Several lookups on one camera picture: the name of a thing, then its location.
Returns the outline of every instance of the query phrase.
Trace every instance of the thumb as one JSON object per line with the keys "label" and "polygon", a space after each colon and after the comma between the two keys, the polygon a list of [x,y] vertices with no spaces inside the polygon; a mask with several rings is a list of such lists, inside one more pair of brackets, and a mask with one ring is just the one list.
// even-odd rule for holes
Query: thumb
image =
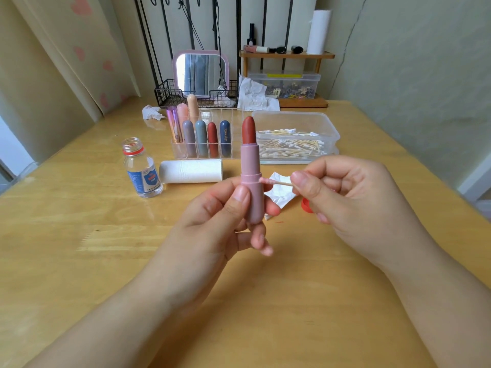
{"label": "thumb", "polygon": [[224,207],[205,224],[207,232],[214,240],[229,237],[247,213],[250,192],[238,185]]}
{"label": "thumb", "polygon": [[343,210],[344,197],[338,195],[317,177],[304,171],[293,172],[290,180],[298,192],[314,204],[329,221],[335,222]]}

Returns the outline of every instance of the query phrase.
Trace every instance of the cotton swab stick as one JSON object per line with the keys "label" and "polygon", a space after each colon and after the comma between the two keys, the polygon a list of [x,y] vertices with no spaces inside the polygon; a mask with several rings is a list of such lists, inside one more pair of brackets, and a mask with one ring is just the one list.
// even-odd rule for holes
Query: cotton swab stick
{"label": "cotton swab stick", "polygon": [[274,179],[269,179],[269,178],[264,178],[264,177],[261,177],[259,179],[259,182],[264,183],[265,185],[283,185],[283,186],[293,187],[293,185],[291,183],[280,182],[279,180],[274,180]]}

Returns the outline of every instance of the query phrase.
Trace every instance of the forearm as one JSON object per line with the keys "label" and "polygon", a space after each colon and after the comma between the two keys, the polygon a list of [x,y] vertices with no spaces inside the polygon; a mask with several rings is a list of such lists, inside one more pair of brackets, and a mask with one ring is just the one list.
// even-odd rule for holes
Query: forearm
{"label": "forearm", "polygon": [[148,366],[175,317],[165,299],[151,296],[139,281],[91,311],[27,367]]}
{"label": "forearm", "polygon": [[397,269],[383,270],[440,368],[488,367],[491,291],[431,238],[427,240],[426,253],[414,255]]}

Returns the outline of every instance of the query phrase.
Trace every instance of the glass bottle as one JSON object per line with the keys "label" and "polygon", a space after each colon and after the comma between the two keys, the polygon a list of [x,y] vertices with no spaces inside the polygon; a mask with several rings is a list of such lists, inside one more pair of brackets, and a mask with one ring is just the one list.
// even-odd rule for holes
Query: glass bottle
{"label": "glass bottle", "polygon": [[161,193],[163,186],[159,173],[143,143],[138,138],[126,138],[123,141],[123,154],[126,156],[124,166],[138,195],[151,198]]}

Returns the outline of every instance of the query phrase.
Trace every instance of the pile of cotton swabs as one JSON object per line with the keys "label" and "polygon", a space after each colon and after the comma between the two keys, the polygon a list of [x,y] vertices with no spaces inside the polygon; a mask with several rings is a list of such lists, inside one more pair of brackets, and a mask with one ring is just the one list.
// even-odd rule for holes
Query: pile of cotton swabs
{"label": "pile of cotton swabs", "polygon": [[[290,139],[282,136],[318,137],[317,133],[297,132],[296,129],[257,131],[257,144],[261,158],[309,157],[327,155],[323,150],[324,142],[310,139]],[[264,136],[278,136],[278,139],[261,139]]]}

